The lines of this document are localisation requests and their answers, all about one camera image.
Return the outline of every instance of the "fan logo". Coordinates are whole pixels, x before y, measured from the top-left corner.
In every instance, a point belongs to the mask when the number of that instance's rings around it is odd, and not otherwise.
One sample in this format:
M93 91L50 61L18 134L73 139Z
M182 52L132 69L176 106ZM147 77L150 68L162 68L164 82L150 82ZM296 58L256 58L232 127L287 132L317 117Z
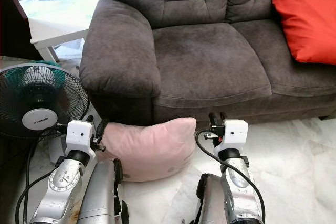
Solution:
M43 121L48 120L48 119L49 119L49 118L43 118L43 119L41 119L41 120L38 120L38 121L34 122L34 124L35 124L35 123L43 122Z

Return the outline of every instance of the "gray sofa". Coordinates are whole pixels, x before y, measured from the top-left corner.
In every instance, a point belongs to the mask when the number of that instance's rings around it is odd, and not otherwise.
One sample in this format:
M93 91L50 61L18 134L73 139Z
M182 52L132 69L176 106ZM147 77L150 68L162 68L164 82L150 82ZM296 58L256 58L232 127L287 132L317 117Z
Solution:
M293 60L272 0L100 0L80 79L102 117L126 124L336 110L336 66Z

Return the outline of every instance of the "pillow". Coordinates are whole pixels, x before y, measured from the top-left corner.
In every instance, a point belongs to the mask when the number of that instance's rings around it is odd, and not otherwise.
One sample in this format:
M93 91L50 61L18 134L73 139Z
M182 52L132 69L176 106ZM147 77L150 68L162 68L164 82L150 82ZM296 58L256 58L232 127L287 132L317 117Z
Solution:
M188 164L195 150L194 118L178 118L149 127L109 123L98 160L118 158L124 180L142 182L165 178Z
M273 0L298 62L336 65L336 0Z

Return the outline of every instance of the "pink cushion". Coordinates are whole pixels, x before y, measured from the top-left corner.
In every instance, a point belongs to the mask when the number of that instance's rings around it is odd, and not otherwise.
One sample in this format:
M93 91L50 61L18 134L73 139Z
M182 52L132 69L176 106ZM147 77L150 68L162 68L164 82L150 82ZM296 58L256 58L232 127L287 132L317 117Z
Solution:
M98 159L118 158L124 180L142 182L171 176L190 160L195 149L194 118L178 118L149 127L109 123Z

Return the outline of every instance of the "black cable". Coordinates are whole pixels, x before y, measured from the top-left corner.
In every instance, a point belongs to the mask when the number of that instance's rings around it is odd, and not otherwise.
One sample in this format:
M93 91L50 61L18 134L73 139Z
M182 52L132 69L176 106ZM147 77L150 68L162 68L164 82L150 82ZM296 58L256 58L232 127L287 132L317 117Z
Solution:
M29 154L28 154L28 159L27 159L27 164L26 164L26 184L25 184L25 189L28 188L29 186L29 169L30 169L30 160L34 155L36 146L39 142L41 142L43 140L42 136L45 132L50 131L50 130L54 130L54 127L50 127L50 128L46 128L44 130L42 130L37 137L37 140L33 141L32 144L30 145L30 149L29 149ZM24 205L23 205L23 224L27 223L27 208L28 208L28 195L29 192L27 191L26 194L24 195L25 200L24 200Z
M256 185L244 174L242 173L239 169L237 169L236 167L234 167L233 165L230 165L229 163L227 163L226 161L220 160L218 157L216 157L215 155L211 154L210 152L208 152L200 143L198 140L198 136L203 133L203 132L209 132L207 130L203 130L203 131L199 131L196 133L195 136L195 140L196 140L196 144L197 146L208 156L212 157L214 160L220 162L222 165L229 167L230 169L234 170L236 173L238 173L241 177L244 178L244 180L246 180L247 183L249 183L251 185L251 187L254 189L254 191L257 193L259 200L260 200L260 204L261 204L261 218L263 220L263 223L265 224L265 217L266 217L266 213L265 213L265 204L264 204L264 200L263 197L260 193L260 191L258 190L258 188L256 187Z
M50 176L50 174L52 174L52 172L55 169L53 169L51 172L48 172L46 175L43 175L42 177L39 177L37 180L35 180L34 182L32 182L20 195L19 200L17 201L16 204L16 208L15 208L15 224L20 224L19 222L19 212L20 212L20 205L21 202L24 198L24 196L26 195L26 193L29 191L29 189L31 189L36 183L40 182L41 180L45 179L46 177Z

